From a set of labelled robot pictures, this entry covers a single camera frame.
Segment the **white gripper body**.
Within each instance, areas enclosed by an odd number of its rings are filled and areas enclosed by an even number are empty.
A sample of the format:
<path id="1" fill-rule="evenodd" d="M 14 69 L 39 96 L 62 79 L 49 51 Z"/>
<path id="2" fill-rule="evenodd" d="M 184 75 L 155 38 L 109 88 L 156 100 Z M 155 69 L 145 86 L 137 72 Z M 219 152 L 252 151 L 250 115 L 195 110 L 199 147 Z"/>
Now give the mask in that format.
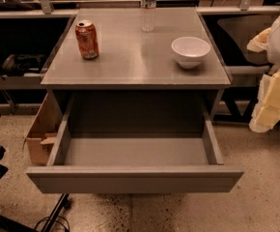
<path id="1" fill-rule="evenodd" d="M 263 106 L 280 112 L 280 71 L 274 75 L 264 74 L 260 82 L 258 101 Z"/>

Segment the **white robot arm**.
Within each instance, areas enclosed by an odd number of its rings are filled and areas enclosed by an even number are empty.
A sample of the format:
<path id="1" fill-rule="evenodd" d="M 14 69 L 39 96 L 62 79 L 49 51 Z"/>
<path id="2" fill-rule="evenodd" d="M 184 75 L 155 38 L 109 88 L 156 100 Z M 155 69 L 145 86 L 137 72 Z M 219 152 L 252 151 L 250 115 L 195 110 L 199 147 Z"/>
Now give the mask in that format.
<path id="1" fill-rule="evenodd" d="M 252 131 L 267 132 L 280 121 L 280 15 L 269 28 L 249 41 L 247 49 L 265 50 L 272 64 L 269 74 L 264 74 L 260 81 L 258 102 L 249 122 Z"/>

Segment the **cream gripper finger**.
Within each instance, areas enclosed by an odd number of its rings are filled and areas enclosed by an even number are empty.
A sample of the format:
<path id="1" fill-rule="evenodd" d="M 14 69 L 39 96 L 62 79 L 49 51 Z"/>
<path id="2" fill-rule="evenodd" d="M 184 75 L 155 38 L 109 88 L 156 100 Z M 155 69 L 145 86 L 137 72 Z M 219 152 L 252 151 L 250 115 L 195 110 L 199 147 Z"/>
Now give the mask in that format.
<path id="1" fill-rule="evenodd" d="M 267 132 L 280 121 L 280 109 L 258 102 L 252 112 L 249 128 L 253 132 Z"/>
<path id="2" fill-rule="evenodd" d="M 253 52 L 267 51 L 270 32 L 270 27 L 263 30 L 260 34 L 249 41 L 249 43 L 247 44 L 247 49 Z"/>

